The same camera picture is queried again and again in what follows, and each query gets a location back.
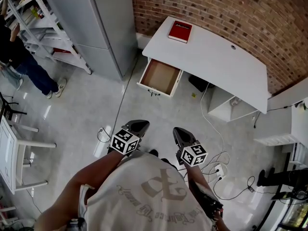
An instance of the red book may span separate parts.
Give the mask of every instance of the red book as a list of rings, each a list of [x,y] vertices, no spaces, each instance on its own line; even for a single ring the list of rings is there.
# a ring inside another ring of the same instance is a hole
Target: red book
[[[187,43],[191,29],[192,25],[175,21],[169,32],[168,38]]]

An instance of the person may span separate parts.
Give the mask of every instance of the person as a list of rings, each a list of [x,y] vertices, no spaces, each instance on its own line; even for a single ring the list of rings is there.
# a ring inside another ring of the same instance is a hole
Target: person
[[[23,84],[24,80],[22,75],[17,74],[12,69],[10,69],[9,65],[5,65],[0,63],[0,72],[2,75],[8,79],[8,81],[17,89],[19,90],[21,85]]]
[[[154,153],[111,151],[80,170],[55,203],[38,218],[35,231],[147,230],[229,231],[219,212],[207,217],[182,175]],[[210,189],[198,166],[188,182]]]
[[[22,40],[17,36],[20,31],[19,23],[11,31],[5,26],[5,15],[7,12],[8,0],[3,0],[2,11],[0,14],[0,61],[11,66],[20,74],[28,75],[33,84],[42,91],[48,99],[55,93],[56,97],[60,97],[65,86],[66,79],[60,79],[56,83],[51,79],[37,61],[25,48]]]
[[[271,168],[269,175],[265,177],[265,170],[259,173],[257,186],[279,186],[287,185],[295,190],[305,189],[308,185],[308,168],[275,173]]]

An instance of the baseboard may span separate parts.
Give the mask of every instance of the baseboard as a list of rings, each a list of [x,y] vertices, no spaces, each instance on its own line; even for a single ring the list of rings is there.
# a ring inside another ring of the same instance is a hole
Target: baseboard
[[[142,50],[146,47],[146,45],[152,38],[151,36],[147,36],[141,33],[136,33],[136,37],[137,37],[138,48]]]

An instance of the electrical outlet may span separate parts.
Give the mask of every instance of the electrical outlet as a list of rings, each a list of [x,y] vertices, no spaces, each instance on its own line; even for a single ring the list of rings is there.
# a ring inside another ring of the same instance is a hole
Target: electrical outlet
[[[98,141],[96,148],[94,150],[94,156],[97,157],[97,158],[100,158],[100,157],[107,154],[107,152],[108,152],[107,146],[111,142],[111,141],[109,141],[110,137],[112,135],[111,134],[111,126],[107,125],[106,128],[105,128],[105,131],[103,130],[103,128],[100,128],[98,130],[97,137],[100,141]]]
[[[216,172],[217,178],[221,177],[222,179],[225,178],[225,174],[222,170],[221,164],[218,164],[217,166],[214,167],[215,171],[217,171],[217,169],[219,170],[218,172]]]

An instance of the fiducial marker cube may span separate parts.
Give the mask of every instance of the fiducial marker cube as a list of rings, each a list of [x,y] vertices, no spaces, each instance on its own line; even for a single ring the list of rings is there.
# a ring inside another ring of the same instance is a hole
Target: fiducial marker cube
[[[184,147],[181,159],[190,166],[205,162],[208,153],[201,144]]]
[[[110,146],[121,154],[125,155],[137,148],[139,138],[130,132],[121,129],[118,133],[112,135]]]

